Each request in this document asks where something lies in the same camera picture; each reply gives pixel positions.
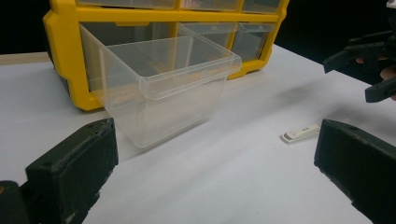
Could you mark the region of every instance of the small white object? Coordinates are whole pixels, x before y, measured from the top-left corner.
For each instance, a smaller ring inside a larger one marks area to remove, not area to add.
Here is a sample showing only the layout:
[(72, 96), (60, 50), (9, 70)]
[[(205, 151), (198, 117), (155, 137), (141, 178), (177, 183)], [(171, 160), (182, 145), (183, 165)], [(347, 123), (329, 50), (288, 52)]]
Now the small white object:
[(320, 132), (320, 125), (313, 124), (300, 130), (291, 131), (280, 135), (280, 138), (287, 144), (301, 141), (306, 138), (317, 136)]
[(395, 0), (388, 0), (387, 7), (396, 8), (396, 1)]

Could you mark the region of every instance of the table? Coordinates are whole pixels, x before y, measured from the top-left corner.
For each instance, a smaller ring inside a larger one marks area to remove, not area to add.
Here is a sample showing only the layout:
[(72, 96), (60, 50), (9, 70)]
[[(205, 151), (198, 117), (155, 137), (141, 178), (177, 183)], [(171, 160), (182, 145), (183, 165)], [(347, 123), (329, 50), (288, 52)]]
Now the table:
[[(226, 82), (209, 121), (150, 150), (117, 131), (120, 164), (84, 223), (371, 223), (314, 166), (317, 137), (279, 138), (335, 119), (396, 146), (396, 102), (365, 103), (367, 87), (274, 46), (265, 68)], [(75, 108), (50, 62), (0, 66), (0, 105), (0, 179), (20, 185), (28, 164), (108, 117)]]

